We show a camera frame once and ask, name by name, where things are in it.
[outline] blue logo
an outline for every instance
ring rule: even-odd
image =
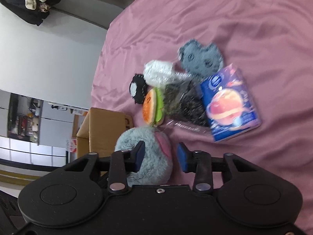
[[[219,86],[219,84],[222,82],[223,78],[222,76],[215,74],[211,77],[210,81],[209,81],[209,88],[210,89],[215,89]]]

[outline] black and white plush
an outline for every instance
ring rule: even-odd
[[[148,85],[142,74],[135,74],[129,85],[129,93],[135,100],[135,103],[143,104],[147,95]]]

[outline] pink bedsheet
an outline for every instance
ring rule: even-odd
[[[135,0],[112,23],[93,82],[92,105],[123,111],[144,125],[141,106],[129,94],[135,73],[152,59],[177,62],[189,39],[211,41],[226,64],[244,75],[262,126],[213,143],[210,135],[166,130],[221,157],[233,152],[294,183],[304,204],[297,225],[313,234],[313,0]],[[189,183],[174,158],[170,183]]]

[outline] silver bolt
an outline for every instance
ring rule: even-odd
[[[156,190],[157,193],[165,193],[165,190],[163,188],[159,188]]]
[[[121,191],[125,189],[125,185],[123,183],[112,183],[110,184],[110,189],[115,192]]]
[[[211,186],[208,183],[198,183],[196,184],[196,189],[198,191],[207,191],[211,189]]]

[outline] blue and purple package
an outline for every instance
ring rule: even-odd
[[[232,64],[202,82],[201,90],[215,141],[261,125],[246,85]]]

